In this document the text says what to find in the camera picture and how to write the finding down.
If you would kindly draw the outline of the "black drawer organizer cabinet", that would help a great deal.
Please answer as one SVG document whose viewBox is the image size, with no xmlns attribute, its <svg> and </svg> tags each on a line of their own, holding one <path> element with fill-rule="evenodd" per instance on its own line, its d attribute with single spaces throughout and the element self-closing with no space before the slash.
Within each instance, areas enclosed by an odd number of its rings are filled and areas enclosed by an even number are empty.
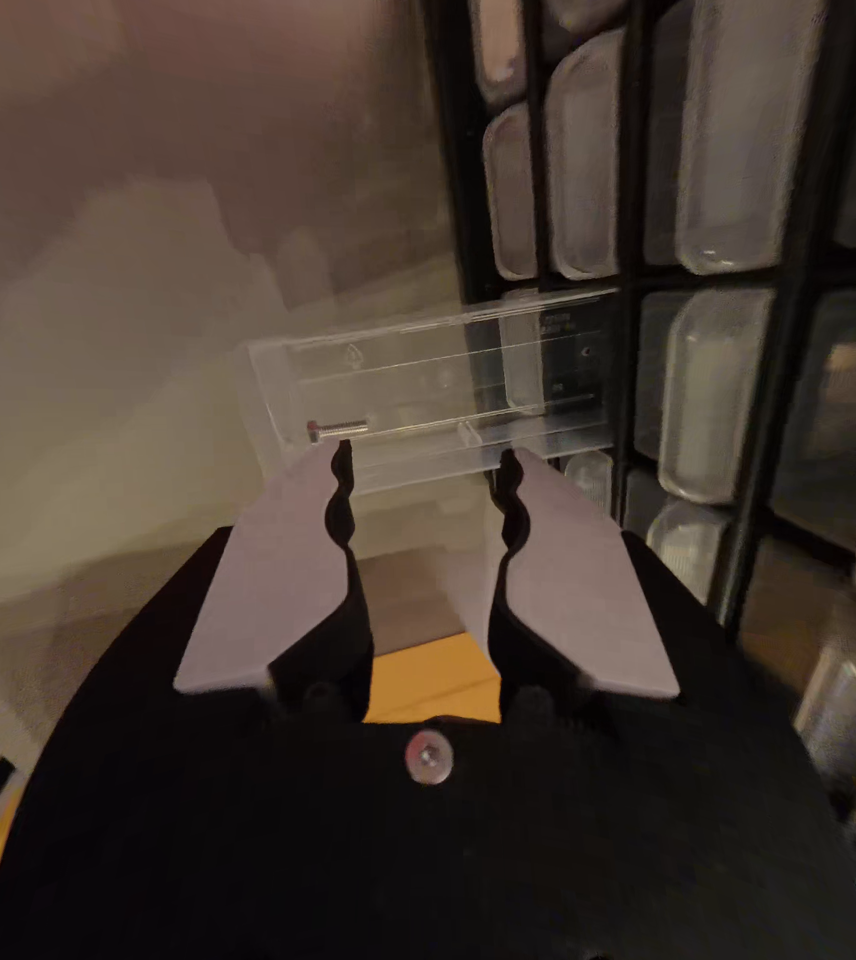
<svg viewBox="0 0 856 960">
<path fill-rule="evenodd" d="M 610 482 L 856 782 L 856 2 L 691 2 L 674 262 L 628 265 Z"/>
</svg>

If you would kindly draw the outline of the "clear plastic drawer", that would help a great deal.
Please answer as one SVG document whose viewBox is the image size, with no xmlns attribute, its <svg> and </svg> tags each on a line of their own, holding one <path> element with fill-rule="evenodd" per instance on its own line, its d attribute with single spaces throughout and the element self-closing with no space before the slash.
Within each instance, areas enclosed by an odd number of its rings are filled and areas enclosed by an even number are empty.
<svg viewBox="0 0 856 960">
<path fill-rule="evenodd" d="M 493 471 L 504 450 L 544 460 L 608 448 L 620 292 L 523 292 L 448 316 L 244 343 L 242 418 L 267 479 L 308 452 L 308 421 L 367 419 L 349 439 L 355 490 Z"/>
</svg>

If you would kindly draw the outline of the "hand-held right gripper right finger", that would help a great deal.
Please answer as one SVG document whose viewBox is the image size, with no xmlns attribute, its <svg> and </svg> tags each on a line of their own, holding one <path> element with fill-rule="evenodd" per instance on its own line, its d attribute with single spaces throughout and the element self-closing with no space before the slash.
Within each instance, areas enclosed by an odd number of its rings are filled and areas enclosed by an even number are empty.
<svg viewBox="0 0 856 960">
<path fill-rule="evenodd" d="M 680 694 L 621 528 L 526 448 L 497 470 L 502 517 L 487 612 L 487 654 L 506 722 L 526 701 L 582 719 L 605 694 Z"/>
</svg>

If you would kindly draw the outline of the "small silver bolt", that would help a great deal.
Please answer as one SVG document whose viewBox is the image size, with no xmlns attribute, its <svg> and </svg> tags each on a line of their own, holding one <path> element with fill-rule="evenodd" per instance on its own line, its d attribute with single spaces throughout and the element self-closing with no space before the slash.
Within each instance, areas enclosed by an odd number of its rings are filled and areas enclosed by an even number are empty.
<svg viewBox="0 0 856 960">
<path fill-rule="evenodd" d="M 366 418 L 336 423 L 319 423 L 316 420 L 309 420 L 306 429 L 311 444 L 318 445 L 327 440 L 341 442 L 362 437 L 369 432 L 370 425 Z"/>
</svg>

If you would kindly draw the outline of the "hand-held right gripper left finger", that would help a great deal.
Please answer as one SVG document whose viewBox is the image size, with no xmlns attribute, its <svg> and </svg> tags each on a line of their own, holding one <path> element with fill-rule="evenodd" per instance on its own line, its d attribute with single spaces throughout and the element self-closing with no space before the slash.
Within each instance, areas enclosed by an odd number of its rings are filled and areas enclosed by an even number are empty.
<svg viewBox="0 0 856 960">
<path fill-rule="evenodd" d="M 331 690 L 368 713 L 374 639 L 358 562 L 352 447 L 327 438 L 272 478 L 229 534 L 173 680 L 255 690 L 284 714 Z"/>
</svg>

